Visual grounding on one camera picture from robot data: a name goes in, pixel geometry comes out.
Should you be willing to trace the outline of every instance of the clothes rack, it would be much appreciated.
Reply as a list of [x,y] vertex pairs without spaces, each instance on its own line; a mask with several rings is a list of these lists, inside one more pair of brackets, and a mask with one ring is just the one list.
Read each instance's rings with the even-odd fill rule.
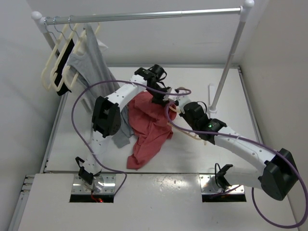
[[100,14],[100,15],[86,15],[86,16],[69,16],[69,17],[43,17],[40,12],[32,12],[31,17],[37,24],[40,32],[43,33],[51,48],[54,47],[54,41],[50,36],[49,31],[46,29],[48,25],[60,25],[60,24],[73,24],[73,23],[92,23],[92,22],[110,22],[110,21],[126,21],[126,20],[141,20],[141,19],[156,19],[156,18],[172,18],[172,17],[186,17],[186,16],[202,16],[202,15],[225,15],[225,14],[239,14],[240,20],[235,32],[235,36],[231,45],[231,49],[221,75],[221,79],[215,93],[213,102],[209,106],[210,113],[216,113],[218,99],[222,92],[227,74],[234,54],[236,52],[237,45],[240,41],[244,26],[248,19],[248,15],[254,6],[254,0],[245,0],[243,6],[237,8],[227,9],[210,9],[210,10],[193,10],[193,11],[169,11],[169,12],[152,12],[152,13],[118,13],[118,14]]

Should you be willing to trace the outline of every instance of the hanger hook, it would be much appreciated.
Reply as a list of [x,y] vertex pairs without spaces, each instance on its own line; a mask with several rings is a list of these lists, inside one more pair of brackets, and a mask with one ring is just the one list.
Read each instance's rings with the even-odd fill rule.
[[74,31],[74,32],[76,33],[76,35],[77,35],[77,37],[78,37],[78,39],[79,39],[79,35],[78,35],[77,31],[73,30],[72,27],[71,27],[71,23],[70,23],[71,17],[74,17],[74,16],[73,16],[73,15],[70,15],[70,16],[68,17],[68,25],[69,25],[69,28],[71,28],[71,30]]
[[65,38],[65,40],[67,40],[66,37],[65,37],[65,35],[63,34],[63,32],[62,32],[62,31],[59,31],[59,30],[56,28],[56,25],[55,25],[56,18],[59,18],[59,16],[55,16],[55,17],[53,18],[53,26],[54,26],[55,30],[58,31],[59,33],[61,33],[61,34],[63,35],[63,37]]
[[53,33],[53,32],[51,32],[51,31],[49,31],[49,30],[47,29],[46,20],[47,20],[47,19],[49,19],[49,18],[50,18],[50,17],[46,17],[46,18],[44,19],[45,29],[47,30],[47,32],[48,32],[48,33],[50,33],[50,34],[52,34],[52,35],[53,35],[53,37],[54,37],[54,39],[55,39],[55,40],[57,40],[57,38],[56,38],[56,36],[54,35],[54,33]]

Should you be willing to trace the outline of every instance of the rack pole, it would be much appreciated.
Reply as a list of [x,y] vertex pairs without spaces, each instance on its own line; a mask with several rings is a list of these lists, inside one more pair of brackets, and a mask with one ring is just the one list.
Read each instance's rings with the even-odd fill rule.
[[237,26],[237,30],[235,32],[235,36],[234,36],[234,39],[233,39],[233,43],[231,45],[231,49],[230,49],[230,52],[229,52],[229,55],[228,55],[226,65],[223,69],[223,72],[222,72],[222,75],[221,75],[219,85],[217,87],[217,91],[215,93],[215,97],[213,99],[213,102],[208,108],[210,113],[216,113],[217,112],[216,106],[217,106],[218,99],[219,99],[220,94],[222,92],[222,88],[225,84],[225,81],[226,81],[230,66],[232,64],[232,60],[233,60],[237,45],[239,44],[239,41],[240,41],[242,32],[244,30],[244,26],[246,24],[249,12],[251,11],[254,4],[255,4],[254,0],[245,0],[245,2],[244,2],[244,5],[242,7],[243,9],[241,11],[241,16],[240,16],[240,22],[239,22],[239,24]]
[[[194,10],[194,11],[168,11],[152,13],[116,13],[116,14],[96,14],[86,16],[71,16],[70,23],[94,23],[110,21],[126,21],[154,18],[172,18],[185,16],[220,15],[220,14],[240,14],[241,7],[213,10]],[[47,25],[68,24],[69,17],[58,17],[56,22],[53,18],[46,20]]]

